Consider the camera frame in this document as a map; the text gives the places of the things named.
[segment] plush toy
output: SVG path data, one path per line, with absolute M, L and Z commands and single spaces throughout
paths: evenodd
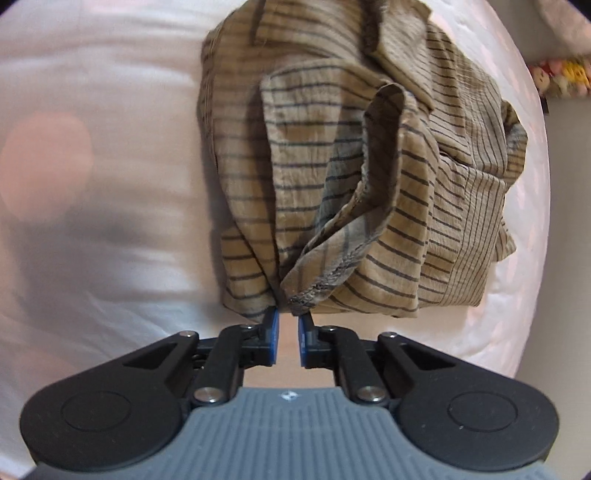
M 530 66 L 541 97 L 572 98 L 591 95 L 591 57 L 552 59 Z
M 534 79 L 538 93 L 542 96 L 550 86 L 550 75 L 548 75 L 541 67 L 531 67 L 530 73 Z

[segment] striped shirt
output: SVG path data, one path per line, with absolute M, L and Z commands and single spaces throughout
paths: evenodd
M 477 305 L 515 245 L 527 135 L 415 0 L 248 0 L 203 46 L 199 111 L 234 226 L 225 304 L 260 318 Z

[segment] mattress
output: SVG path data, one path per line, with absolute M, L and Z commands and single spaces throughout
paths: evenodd
M 18 416 L 39 388 L 179 330 L 207 337 L 242 322 L 220 302 L 217 238 L 230 216 L 196 119 L 201 43 L 240 3 L 20 0 L 0 17 L 0 472 L 33 465 Z M 316 321 L 363 338 L 395 330 L 513 375 L 548 234 L 543 115 L 485 0 L 428 3 L 528 131 L 505 208 L 517 252 L 493 266 L 479 307 Z M 282 315 L 280 363 L 292 371 L 294 325 Z M 270 371 L 249 371 L 248 381 L 326 381 Z

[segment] ribbed rubber surface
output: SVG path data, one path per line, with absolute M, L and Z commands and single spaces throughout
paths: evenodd
M 195 410 L 165 449 L 135 466 L 71 473 L 41 465 L 28 480 L 556 480 L 542 463 L 475 473 L 412 445 L 383 408 L 356 405 L 340 388 L 242 388 Z

